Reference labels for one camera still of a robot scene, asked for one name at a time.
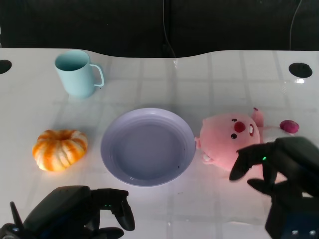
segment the mug rim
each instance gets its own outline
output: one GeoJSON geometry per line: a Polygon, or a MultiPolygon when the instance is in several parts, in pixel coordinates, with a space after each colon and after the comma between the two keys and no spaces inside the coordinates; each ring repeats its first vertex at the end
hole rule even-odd
{"type": "Polygon", "coordinates": [[[60,71],[64,71],[64,72],[73,72],[73,71],[77,71],[77,70],[82,69],[83,67],[85,67],[85,66],[86,66],[86,65],[88,65],[89,63],[90,63],[90,56],[89,56],[89,54],[88,54],[88,53],[86,53],[85,51],[82,51],[82,50],[74,49],[74,50],[68,50],[68,51],[65,51],[65,52],[63,52],[63,53],[59,54],[59,55],[55,58],[54,66],[55,66],[55,68],[56,68],[56,69],[58,69],[58,70],[60,70],[60,71]],[[72,71],[66,71],[66,70],[62,70],[62,69],[60,69],[60,68],[56,65],[57,61],[58,61],[58,60],[60,60],[62,57],[66,56],[68,53],[72,53],[72,52],[80,52],[80,53],[84,53],[84,55],[85,55],[85,57],[86,57],[86,59],[87,59],[87,61],[86,61],[85,65],[83,65],[83,66],[82,66],[81,68],[79,68],[79,69],[72,70],[72,71]]]}

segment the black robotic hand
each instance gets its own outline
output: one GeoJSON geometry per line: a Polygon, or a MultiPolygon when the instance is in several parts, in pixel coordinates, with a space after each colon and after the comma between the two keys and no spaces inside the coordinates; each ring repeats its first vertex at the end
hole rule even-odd
{"type": "Polygon", "coordinates": [[[247,183],[272,198],[266,231],[273,239],[319,239],[319,149],[303,137],[278,138],[238,151],[229,180],[262,164],[264,180],[247,183]],[[277,173],[287,180],[275,184],[277,173]],[[307,192],[311,197],[303,197],[307,192]]]}
{"type": "Polygon", "coordinates": [[[128,195],[128,191],[117,189],[60,187],[44,198],[24,223],[11,202],[14,224],[0,229],[0,239],[118,239],[124,235],[120,228],[99,228],[100,210],[110,210],[125,230],[133,231],[128,195]]]}

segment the mug handle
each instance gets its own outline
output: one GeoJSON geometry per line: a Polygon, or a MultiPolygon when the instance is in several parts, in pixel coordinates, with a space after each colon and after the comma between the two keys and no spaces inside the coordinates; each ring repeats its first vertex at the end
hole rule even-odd
{"type": "Polygon", "coordinates": [[[95,84],[94,86],[99,86],[99,87],[104,86],[104,76],[103,76],[103,73],[102,73],[102,69],[99,66],[94,65],[94,64],[90,64],[90,66],[95,66],[96,68],[99,69],[99,72],[100,72],[100,75],[101,75],[101,79],[102,79],[102,83],[100,85],[96,85],[95,84]]]}

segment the plush toy mouth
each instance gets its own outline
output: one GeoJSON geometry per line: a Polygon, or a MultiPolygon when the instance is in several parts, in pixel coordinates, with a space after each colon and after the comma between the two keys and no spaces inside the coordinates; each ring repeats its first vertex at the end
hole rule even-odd
{"type": "Polygon", "coordinates": [[[252,124],[249,125],[249,134],[250,136],[254,136],[254,127],[252,124]]]}

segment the plush toy nose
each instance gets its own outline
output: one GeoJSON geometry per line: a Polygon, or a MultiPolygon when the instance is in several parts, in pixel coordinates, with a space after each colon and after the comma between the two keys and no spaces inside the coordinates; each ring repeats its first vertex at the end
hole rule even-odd
{"type": "Polygon", "coordinates": [[[242,131],[244,131],[246,129],[246,126],[244,125],[244,123],[238,121],[235,123],[235,131],[237,133],[241,133],[242,131]]]}

